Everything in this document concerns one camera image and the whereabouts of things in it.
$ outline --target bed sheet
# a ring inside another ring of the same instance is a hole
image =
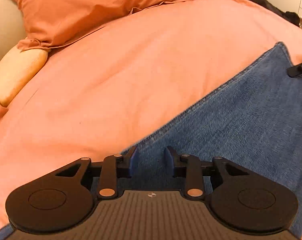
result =
[[[302,30],[247,0],[161,5],[56,50],[0,114],[0,228],[8,194],[74,159],[140,141]]]

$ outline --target orange pillow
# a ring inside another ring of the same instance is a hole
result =
[[[15,0],[24,15],[27,38],[17,48],[62,47],[126,16],[132,8],[145,9],[175,0]]]

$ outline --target gray ribbed panel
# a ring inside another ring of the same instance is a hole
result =
[[[8,240],[296,240],[288,231],[270,236],[234,232],[217,222],[206,206],[183,198],[178,191],[125,191],[102,201],[77,227],[52,235],[15,231]]]

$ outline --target cushion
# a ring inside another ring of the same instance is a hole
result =
[[[24,15],[27,38],[19,49],[68,45],[99,26],[144,9],[175,0],[15,0]]]
[[[0,0],[0,60],[26,37],[23,16],[13,0]]]
[[[44,66],[48,51],[21,51],[14,46],[0,61],[0,104],[8,106],[13,98]]]

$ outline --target jeans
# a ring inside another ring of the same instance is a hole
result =
[[[167,145],[204,161],[222,156],[296,194],[299,210],[290,231],[301,238],[302,78],[287,76],[291,66],[286,47],[277,43],[230,81],[138,142],[135,174],[132,179],[119,179],[119,188],[181,189],[183,179],[166,172],[163,150]],[[204,177],[204,184],[210,193],[210,179]],[[9,233],[10,227],[3,230]]]

